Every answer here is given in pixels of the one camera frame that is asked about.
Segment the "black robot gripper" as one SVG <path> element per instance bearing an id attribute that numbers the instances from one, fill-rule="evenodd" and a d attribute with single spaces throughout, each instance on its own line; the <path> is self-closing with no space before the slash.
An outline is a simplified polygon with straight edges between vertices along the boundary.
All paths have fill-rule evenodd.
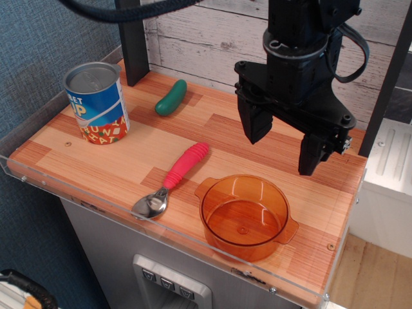
<path id="1" fill-rule="evenodd" d="M 313 175 L 334 152 L 349 148 L 355 117 L 335 96 L 332 82 L 350 82 L 356 75 L 336 73 L 344 30 L 321 34 L 306 45 L 286 41 L 269 31 L 263 36 L 264 64 L 239 61 L 234 70 L 238 112 L 251 144 L 260 141 L 276 117 L 304 133 L 299 174 Z"/>

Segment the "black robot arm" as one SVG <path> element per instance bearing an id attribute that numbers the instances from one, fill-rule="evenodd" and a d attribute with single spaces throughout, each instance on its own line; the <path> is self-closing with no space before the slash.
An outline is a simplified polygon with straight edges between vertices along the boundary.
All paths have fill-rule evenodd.
<path id="1" fill-rule="evenodd" d="M 319 163 L 349 148 L 356 118 L 335 96 L 332 82 L 349 83 L 364 66 L 346 77 L 337 74 L 342 40 L 349 38 L 370 54 L 366 40 L 348 25 L 361 13 L 358 1 L 271 1 L 263 35 L 264 64 L 240 61 L 234 69 L 238 111 L 250 142 L 260 141 L 275 118 L 298 129 L 298 171 L 310 176 Z"/>

